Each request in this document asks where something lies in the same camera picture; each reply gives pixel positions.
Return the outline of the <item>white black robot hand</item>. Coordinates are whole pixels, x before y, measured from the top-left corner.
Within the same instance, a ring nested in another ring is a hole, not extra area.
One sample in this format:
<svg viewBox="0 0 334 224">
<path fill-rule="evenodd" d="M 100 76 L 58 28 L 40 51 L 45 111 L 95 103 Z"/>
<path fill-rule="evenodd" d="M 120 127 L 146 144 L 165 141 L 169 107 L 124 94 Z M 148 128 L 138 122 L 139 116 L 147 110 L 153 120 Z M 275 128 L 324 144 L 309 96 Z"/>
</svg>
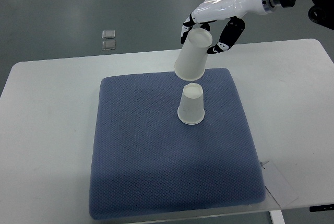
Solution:
<svg viewBox="0 0 334 224">
<path fill-rule="evenodd" d="M 279 2 L 275 0 L 205 0 L 186 18 L 181 29 L 181 43 L 185 43 L 193 26 L 200 25 L 210 31 L 210 24 L 228 19 L 218 42 L 211 46 L 208 54 L 229 50 L 245 30 L 243 16 L 247 13 L 266 15 L 274 11 Z"/>
</svg>

